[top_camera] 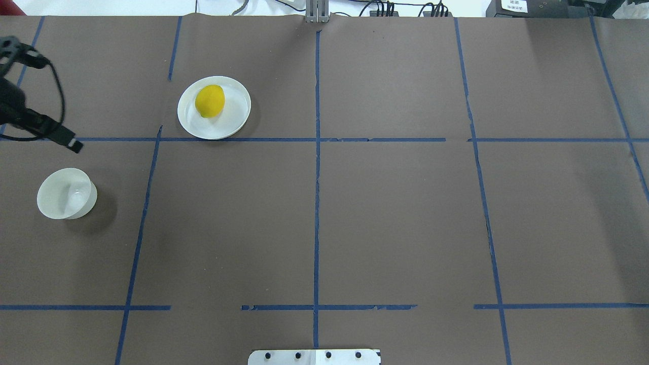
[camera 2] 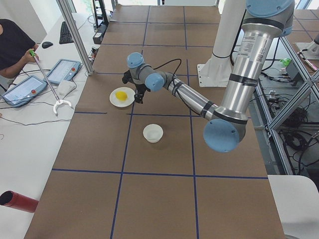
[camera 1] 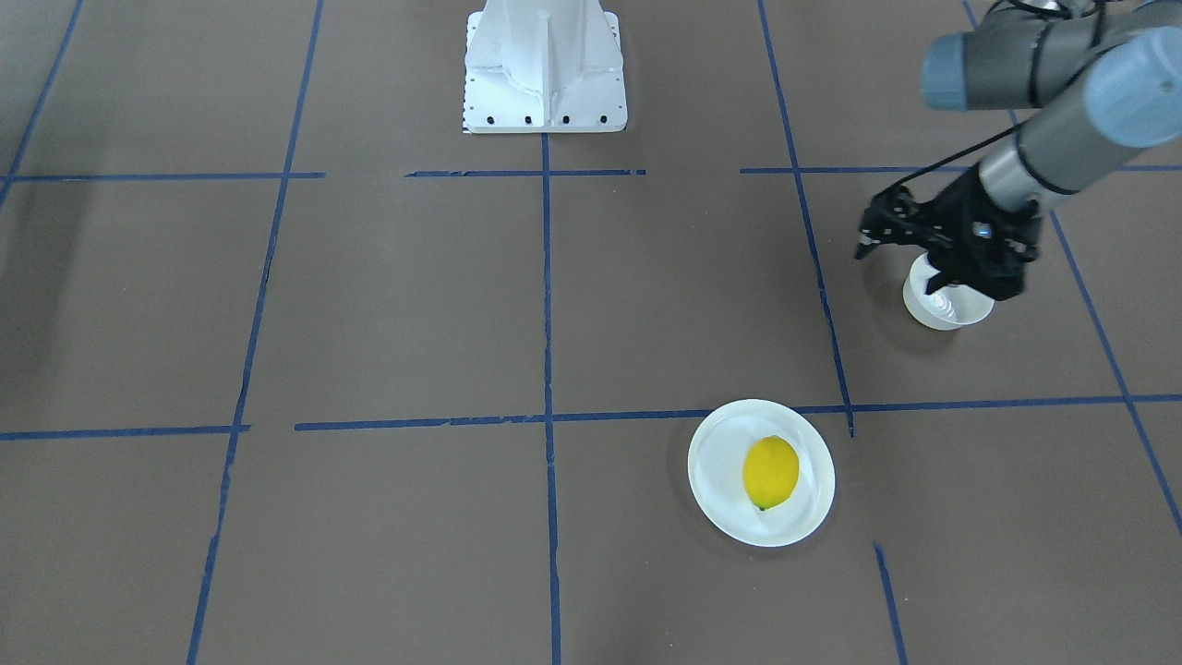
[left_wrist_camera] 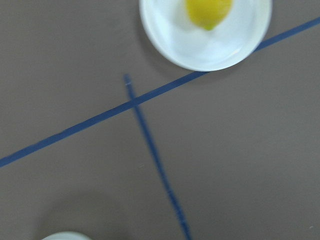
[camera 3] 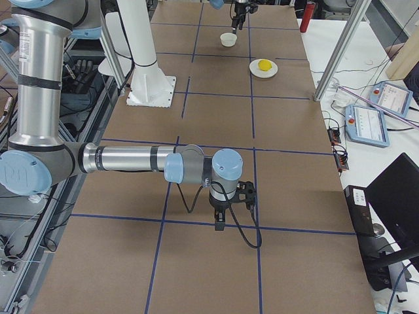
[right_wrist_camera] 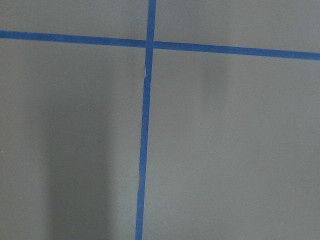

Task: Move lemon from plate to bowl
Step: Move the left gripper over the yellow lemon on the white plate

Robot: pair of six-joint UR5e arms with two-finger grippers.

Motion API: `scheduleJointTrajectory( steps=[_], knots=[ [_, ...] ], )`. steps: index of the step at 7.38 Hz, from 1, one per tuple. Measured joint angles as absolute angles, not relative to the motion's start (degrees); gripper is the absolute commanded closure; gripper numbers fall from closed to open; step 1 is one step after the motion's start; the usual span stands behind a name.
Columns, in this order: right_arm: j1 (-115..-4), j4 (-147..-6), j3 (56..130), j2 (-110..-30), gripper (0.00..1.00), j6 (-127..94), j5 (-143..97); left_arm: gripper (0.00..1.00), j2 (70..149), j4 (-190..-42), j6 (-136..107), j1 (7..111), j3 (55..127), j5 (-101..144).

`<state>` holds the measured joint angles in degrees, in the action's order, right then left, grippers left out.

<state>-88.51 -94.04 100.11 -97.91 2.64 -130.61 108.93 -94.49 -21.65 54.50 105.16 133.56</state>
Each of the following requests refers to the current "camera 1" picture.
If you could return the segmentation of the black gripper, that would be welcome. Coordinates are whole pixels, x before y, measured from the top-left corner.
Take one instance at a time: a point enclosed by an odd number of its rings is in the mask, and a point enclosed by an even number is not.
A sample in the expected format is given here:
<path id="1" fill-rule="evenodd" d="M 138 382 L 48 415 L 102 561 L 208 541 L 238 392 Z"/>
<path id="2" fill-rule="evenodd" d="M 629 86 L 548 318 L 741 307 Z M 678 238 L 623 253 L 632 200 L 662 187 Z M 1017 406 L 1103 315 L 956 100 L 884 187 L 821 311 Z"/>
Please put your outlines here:
<path id="1" fill-rule="evenodd" d="M 988 197 L 978 172 L 963 172 L 927 203 L 927 295 L 965 285 L 991 299 L 1022 294 L 1026 265 L 1039 257 L 1040 219 L 1033 202 L 1006 211 Z"/>

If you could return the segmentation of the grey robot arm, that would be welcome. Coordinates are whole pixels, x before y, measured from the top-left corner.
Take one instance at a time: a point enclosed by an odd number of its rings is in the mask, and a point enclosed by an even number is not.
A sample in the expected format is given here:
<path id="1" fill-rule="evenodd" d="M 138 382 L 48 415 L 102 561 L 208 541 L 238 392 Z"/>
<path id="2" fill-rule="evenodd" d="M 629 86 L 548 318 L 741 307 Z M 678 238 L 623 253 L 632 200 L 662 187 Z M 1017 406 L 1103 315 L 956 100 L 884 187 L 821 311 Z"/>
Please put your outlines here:
<path id="1" fill-rule="evenodd" d="M 1056 206 L 1178 139 L 1178 41 L 1177 1 L 1069 18 L 1004 1 L 976 30 L 933 43 L 921 76 L 930 107 L 1030 118 L 935 198 L 950 245 L 927 252 L 927 294 L 966 286 L 993 300 L 1020 295 Z"/>

